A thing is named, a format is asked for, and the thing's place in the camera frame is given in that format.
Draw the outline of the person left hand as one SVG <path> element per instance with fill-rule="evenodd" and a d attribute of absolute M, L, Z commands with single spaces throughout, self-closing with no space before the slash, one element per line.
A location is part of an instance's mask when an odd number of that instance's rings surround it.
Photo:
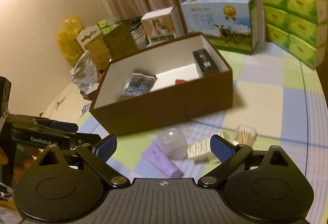
<path fill-rule="evenodd" d="M 14 166 L 12 169 L 12 178 L 18 182 L 21 177 L 24 175 L 24 173 L 27 171 L 27 169 L 32 165 L 34 162 L 34 159 L 37 158 L 41 151 L 40 149 L 33 149 L 34 153 L 29 156 L 28 158 L 25 158 L 23 161 L 18 163 L 18 166 Z M 9 163 L 9 159 L 7 155 L 5 154 L 4 150 L 1 148 L 1 165 L 6 166 Z"/>

